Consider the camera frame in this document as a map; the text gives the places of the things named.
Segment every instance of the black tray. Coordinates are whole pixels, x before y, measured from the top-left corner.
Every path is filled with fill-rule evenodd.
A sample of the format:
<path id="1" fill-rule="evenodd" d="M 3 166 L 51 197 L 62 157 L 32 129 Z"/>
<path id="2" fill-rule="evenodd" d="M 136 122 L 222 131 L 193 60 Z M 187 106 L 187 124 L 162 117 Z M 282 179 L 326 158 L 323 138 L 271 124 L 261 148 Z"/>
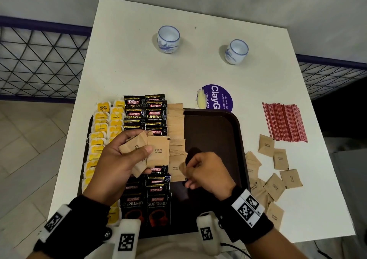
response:
<path id="1" fill-rule="evenodd" d="M 223 161 L 237 185 L 250 190 L 240 124 L 235 115 L 226 110 L 185 109 L 186 152 L 189 159 L 198 152 L 215 152 Z M 93 119 L 89 123 L 91 132 Z M 86 162 L 89 145 L 85 145 L 83 163 Z M 80 180 L 83 179 L 83 167 Z M 196 232 L 196 218 L 211 211 L 218 200 L 202 188 L 190 190 L 184 182 L 171 183 L 171 226 L 168 230 L 149 234 L 141 231 L 139 238 L 157 237 Z M 78 194 L 81 194 L 81 183 Z"/>

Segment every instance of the hand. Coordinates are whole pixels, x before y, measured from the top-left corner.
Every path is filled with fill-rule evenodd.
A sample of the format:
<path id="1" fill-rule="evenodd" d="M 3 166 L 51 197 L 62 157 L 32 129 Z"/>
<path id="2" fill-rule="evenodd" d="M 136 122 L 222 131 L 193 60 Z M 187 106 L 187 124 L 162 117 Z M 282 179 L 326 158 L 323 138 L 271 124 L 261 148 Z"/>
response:
<path id="1" fill-rule="evenodd" d="M 134 165 L 153 151 L 151 145 L 146 145 L 125 155 L 120 153 L 119 146 L 141 132 L 145 131 L 141 129 L 123 131 L 103 149 L 94 175 L 83 192 L 84 196 L 108 206 L 121 197 Z M 143 173 L 151 172 L 150 169 L 146 169 Z"/>
<path id="2" fill-rule="evenodd" d="M 221 158 L 213 152 L 194 155 L 186 166 L 185 187 L 195 189 L 203 187 L 213 193 L 220 201 L 230 197 L 236 186 Z"/>

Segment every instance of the white cup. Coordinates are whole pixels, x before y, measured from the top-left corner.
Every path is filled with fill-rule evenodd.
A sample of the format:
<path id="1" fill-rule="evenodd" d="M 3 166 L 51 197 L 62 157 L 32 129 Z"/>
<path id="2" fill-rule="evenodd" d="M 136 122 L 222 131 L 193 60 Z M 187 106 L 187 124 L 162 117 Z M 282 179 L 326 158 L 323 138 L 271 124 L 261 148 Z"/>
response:
<path id="1" fill-rule="evenodd" d="M 243 40 L 232 40 L 225 52 L 226 61 L 237 65 L 247 56 L 247 53 L 248 46 Z"/>
<path id="2" fill-rule="evenodd" d="M 180 44 L 180 32 L 173 26 L 162 26 L 158 30 L 158 46 L 164 53 L 173 53 Z"/>

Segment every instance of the black wrist strap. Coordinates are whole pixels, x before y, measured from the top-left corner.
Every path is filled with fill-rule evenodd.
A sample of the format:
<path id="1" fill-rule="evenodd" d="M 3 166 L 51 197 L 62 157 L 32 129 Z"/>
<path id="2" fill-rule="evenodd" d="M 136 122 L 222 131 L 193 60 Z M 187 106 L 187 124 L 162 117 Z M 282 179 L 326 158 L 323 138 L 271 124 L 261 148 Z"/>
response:
<path id="1" fill-rule="evenodd" d="M 61 206 L 41 232 L 46 240 L 38 240 L 33 251 L 42 251 L 53 259 L 84 258 L 98 248 L 106 233 L 109 206 L 80 195 L 66 208 Z"/>
<path id="2" fill-rule="evenodd" d="M 268 219 L 265 213 L 261 214 L 260 218 L 252 227 L 245 222 L 238 211 L 232 206 L 243 192 L 244 190 L 242 188 L 236 186 L 232 191 L 231 197 L 221 201 L 221 206 L 218 208 L 216 214 L 219 219 L 219 224 L 226 231 L 229 239 L 233 243 L 240 239 L 244 244 L 250 244 L 267 234 L 273 229 L 274 224 Z"/>

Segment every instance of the purple circular sticker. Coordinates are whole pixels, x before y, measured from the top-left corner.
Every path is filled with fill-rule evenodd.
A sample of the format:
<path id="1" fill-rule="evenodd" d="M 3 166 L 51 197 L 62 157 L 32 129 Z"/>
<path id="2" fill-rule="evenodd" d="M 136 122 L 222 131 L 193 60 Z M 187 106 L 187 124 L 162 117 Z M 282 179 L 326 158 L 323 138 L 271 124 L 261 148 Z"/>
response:
<path id="1" fill-rule="evenodd" d="M 232 111 L 233 101 L 226 89 L 219 85 L 205 85 L 203 87 L 206 95 L 207 109 L 226 109 Z"/>

